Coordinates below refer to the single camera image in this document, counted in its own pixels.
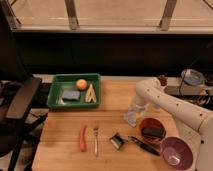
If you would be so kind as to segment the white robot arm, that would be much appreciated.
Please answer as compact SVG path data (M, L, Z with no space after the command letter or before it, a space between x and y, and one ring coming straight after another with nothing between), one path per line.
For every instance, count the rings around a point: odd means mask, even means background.
M153 102L200 136L196 171L213 171L213 111L167 94L157 78L142 80L135 85L136 104Z

